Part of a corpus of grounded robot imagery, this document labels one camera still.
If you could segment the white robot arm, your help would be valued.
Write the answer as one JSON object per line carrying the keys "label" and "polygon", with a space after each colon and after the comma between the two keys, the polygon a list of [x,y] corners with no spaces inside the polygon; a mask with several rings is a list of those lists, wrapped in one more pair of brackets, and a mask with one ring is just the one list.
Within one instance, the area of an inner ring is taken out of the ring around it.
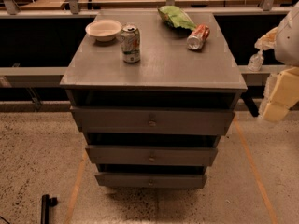
{"label": "white robot arm", "polygon": [[259,115],[269,122],[281,121],[299,102],[299,2],[277,28],[274,53],[287,68],[266,81]]}

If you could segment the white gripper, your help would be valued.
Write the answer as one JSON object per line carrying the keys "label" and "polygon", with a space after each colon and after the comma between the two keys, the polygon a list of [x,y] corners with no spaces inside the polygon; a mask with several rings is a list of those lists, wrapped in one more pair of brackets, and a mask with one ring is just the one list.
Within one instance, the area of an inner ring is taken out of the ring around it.
{"label": "white gripper", "polygon": [[263,96],[273,103],[261,103],[259,115],[269,122],[285,118],[291,107],[299,102],[299,68],[283,70],[278,75],[271,74],[266,80]]}

